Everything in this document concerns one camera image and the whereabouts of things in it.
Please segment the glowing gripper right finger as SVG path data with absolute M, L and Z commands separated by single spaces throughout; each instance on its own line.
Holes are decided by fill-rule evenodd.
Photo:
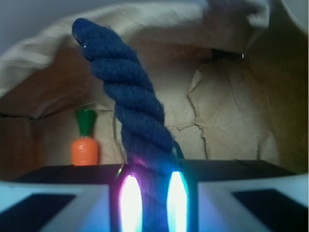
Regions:
M 182 159 L 167 206 L 171 232 L 306 232 L 309 175 L 261 160 Z

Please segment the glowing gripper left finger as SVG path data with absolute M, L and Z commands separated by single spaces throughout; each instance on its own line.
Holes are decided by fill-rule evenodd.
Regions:
M 0 229 L 140 232 L 140 187 L 126 164 L 43 167 L 1 182 Z

